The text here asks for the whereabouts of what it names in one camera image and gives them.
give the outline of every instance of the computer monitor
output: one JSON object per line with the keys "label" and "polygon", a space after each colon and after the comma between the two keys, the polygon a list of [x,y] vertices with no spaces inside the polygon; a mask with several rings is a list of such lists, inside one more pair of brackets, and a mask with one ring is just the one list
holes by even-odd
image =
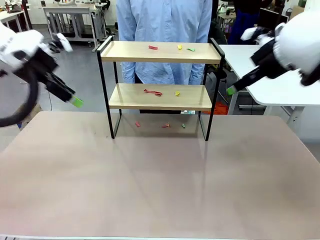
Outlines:
{"label": "computer monitor", "polygon": [[[265,8],[260,8],[258,26],[274,30],[277,24],[279,13],[271,11]],[[288,16],[282,15],[280,22],[287,23],[289,20]]]}

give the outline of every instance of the green piece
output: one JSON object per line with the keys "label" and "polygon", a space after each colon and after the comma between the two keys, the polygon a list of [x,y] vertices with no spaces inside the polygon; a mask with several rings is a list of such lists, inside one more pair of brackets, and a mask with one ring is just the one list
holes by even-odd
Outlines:
{"label": "green piece", "polygon": [[228,94],[229,96],[235,94],[236,92],[237,92],[237,90],[234,86],[231,86],[226,90],[226,94]]}
{"label": "green piece", "polygon": [[84,101],[82,101],[80,98],[77,98],[76,96],[73,96],[71,104],[79,109],[84,105]]}

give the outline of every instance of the brown tabletop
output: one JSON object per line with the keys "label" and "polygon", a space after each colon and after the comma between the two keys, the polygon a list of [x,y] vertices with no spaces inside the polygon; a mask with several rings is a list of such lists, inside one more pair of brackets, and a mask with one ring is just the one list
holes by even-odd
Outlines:
{"label": "brown tabletop", "polygon": [[0,234],[320,238],[320,166],[280,118],[205,142],[195,115],[122,117],[112,140],[104,113],[39,113],[0,156]]}

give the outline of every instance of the wooden shelf board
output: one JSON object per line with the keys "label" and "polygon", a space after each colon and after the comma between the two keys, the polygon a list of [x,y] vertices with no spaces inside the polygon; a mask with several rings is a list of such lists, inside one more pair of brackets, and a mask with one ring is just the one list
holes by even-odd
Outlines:
{"label": "wooden shelf board", "polygon": [[[144,89],[163,95],[145,93]],[[176,91],[180,92],[180,96],[175,96]],[[203,85],[118,83],[109,106],[111,109],[210,111],[212,103]]]}
{"label": "wooden shelf board", "polygon": [[[158,50],[149,49],[149,45]],[[210,43],[112,41],[101,53],[101,59],[104,62],[219,64],[221,56]]]}

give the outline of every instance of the blue pants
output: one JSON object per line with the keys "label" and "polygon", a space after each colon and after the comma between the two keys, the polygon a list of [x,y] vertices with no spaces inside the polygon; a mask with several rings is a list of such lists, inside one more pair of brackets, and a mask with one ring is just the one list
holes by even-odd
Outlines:
{"label": "blue pants", "polygon": [[245,30],[253,28],[258,22],[259,13],[249,14],[243,13],[240,10],[236,13],[236,19],[232,28],[231,35],[228,40],[230,45],[244,45],[251,44],[252,41],[242,41],[241,36],[244,34]]}

